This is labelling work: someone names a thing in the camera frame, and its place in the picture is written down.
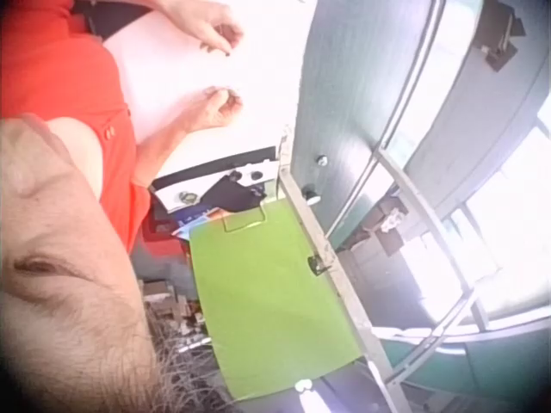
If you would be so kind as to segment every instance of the hair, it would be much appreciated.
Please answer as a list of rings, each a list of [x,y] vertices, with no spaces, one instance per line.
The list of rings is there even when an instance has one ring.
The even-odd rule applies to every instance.
[[[146,304],[147,321],[160,365],[160,386],[152,413],[239,413],[232,402],[210,346],[185,352],[183,336]]]
[[[241,409],[231,400],[220,376],[212,347],[200,346],[182,352],[183,335],[174,330],[167,320],[158,317],[148,304],[145,304],[145,313],[156,362],[146,369],[136,366],[135,369],[126,370],[125,374],[135,372],[149,374],[151,377],[119,377],[121,383],[117,386],[118,390],[109,388],[106,383],[103,394],[94,403],[95,406],[88,406],[90,408],[87,410],[102,413],[239,413]],[[83,401],[71,399],[69,388],[67,395],[34,394],[28,383],[36,378],[25,378],[25,382],[17,379],[4,355],[0,357],[2,405],[10,406],[13,411],[18,412],[51,411],[52,406],[44,402],[46,396],[56,398],[55,404],[63,406],[66,412],[82,409]]]

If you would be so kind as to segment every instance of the green board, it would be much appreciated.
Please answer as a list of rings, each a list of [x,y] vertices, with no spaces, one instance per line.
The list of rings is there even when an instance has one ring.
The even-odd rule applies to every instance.
[[[308,267],[312,249],[286,200],[197,227],[191,251],[214,352],[236,399],[288,389],[361,355],[330,282]]]

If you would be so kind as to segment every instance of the wall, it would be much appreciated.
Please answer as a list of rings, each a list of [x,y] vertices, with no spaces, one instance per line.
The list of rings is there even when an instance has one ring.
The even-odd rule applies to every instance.
[[[523,20],[526,37],[512,42],[518,54],[496,73],[477,49],[465,65],[436,121],[406,167],[406,172],[444,217],[468,198],[514,151],[532,127],[549,91],[548,2],[508,0]],[[426,231],[412,213],[400,231],[411,238]],[[426,324],[426,317],[403,311],[399,299],[414,305],[418,290],[399,254],[386,257],[376,240],[357,245],[355,286],[375,325]],[[379,297],[387,297],[381,310]]]

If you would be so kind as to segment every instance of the red object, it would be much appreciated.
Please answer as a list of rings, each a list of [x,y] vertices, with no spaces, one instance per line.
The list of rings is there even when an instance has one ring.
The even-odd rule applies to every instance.
[[[2,117],[32,113],[71,117],[90,126],[102,146],[100,203],[127,250],[150,206],[131,183],[136,144],[116,63],[71,15],[72,0],[14,1],[2,19]]]

